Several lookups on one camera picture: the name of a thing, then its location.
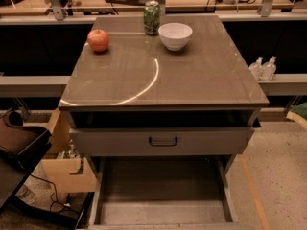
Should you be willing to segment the open middle drawer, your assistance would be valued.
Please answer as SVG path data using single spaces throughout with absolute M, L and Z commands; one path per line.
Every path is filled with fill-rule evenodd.
M 102 162 L 88 230 L 248 230 L 214 156 Z

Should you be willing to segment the white ceramic bowl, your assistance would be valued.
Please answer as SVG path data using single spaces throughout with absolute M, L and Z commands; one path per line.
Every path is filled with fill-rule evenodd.
M 193 30 L 182 23 L 166 23 L 158 29 L 162 44 L 171 51 L 182 49 L 190 40 Z

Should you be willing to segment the clear sanitizer bottle right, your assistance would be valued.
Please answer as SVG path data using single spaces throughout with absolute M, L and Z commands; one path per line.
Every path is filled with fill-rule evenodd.
M 262 74 L 260 76 L 261 80 L 270 81 L 272 79 L 276 70 L 275 61 L 276 61 L 276 56 L 272 56 L 268 62 L 262 65 L 261 67 Z

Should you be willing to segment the dark brown chair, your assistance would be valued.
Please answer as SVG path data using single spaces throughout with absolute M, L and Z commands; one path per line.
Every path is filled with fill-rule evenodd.
M 43 126 L 25 126 L 13 109 L 0 116 L 0 208 L 20 189 L 51 147 L 51 133 Z

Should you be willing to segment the clear sanitizer bottle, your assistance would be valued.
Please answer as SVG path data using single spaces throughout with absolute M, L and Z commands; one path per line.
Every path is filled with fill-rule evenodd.
M 249 66 L 249 70 L 251 72 L 251 74 L 255 77 L 255 79 L 258 81 L 260 79 L 261 76 L 261 70 L 262 70 L 262 57 L 259 57 L 255 62 L 253 62 L 250 66 Z
M 276 56 L 272 56 L 268 62 L 262 65 L 261 67 L 262 74 L 260 76 L 261 80 L 270 81 L 272 79 L 276 70 L 275 61 L 276 61 Z

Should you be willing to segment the green soda can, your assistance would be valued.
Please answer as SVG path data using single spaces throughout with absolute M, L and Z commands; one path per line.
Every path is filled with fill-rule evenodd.
M 148 1 L 144 6 L 144 31 L 146 35 L 156 35 L 160 27 L 160 5 L 157 1 Z

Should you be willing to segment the green and yellow sponge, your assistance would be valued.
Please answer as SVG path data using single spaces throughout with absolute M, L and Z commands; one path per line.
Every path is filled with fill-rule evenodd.
M 307 129 L 307 103 L 294 106 L 286 116 L 287 119 L 297 122 Z

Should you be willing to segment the cardboard box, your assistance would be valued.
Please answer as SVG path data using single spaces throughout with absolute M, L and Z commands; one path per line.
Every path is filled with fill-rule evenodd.
M 65 203 L 70 193 L 94 192 L 95 173 L 75 149 L 65 116 L 54 110 L 46 127 L 51 132 L 51 147 L 41 163 L 47 179 L 56 185 L 58 201 Z

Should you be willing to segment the clear sanitizer bottle left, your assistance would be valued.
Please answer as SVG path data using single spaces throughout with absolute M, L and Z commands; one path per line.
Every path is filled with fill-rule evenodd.
M 249 70 L 251 72 L 251 74 L 255 77 L 255 79 L 258 81 L 260 79 L 261 76 L 261 70 L 262 70 L 262 57 L 259 57 L 255 62 L 253 62 L 250 66 L 249 66 Z

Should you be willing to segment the grey drawer cabinet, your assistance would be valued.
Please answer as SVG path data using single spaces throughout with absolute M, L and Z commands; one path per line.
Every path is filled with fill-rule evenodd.
M 221 20 L 185 15 L 182 22 L 193 34 L 183 49 L 173 52 L 158 37 L 145 34 L 139 16 L 99 17 L 95 24 L 108 33 L 110 44 L 102 54 L 89 47 L 81 52 L 59 101 L 70 127 L 253 127 L 268 100 Z M 108 158 L 214 156 L 226 179 L 239 154 L 83 155 L 95 163 L 96 192 L 102 162 Z

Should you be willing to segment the red apple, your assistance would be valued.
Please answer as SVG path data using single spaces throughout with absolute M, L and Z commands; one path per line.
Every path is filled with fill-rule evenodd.
M 87 42 L 94 52 L 100 53 L 108 48 L 109 36 L 104 30 L 92 30 L 87 35 Z

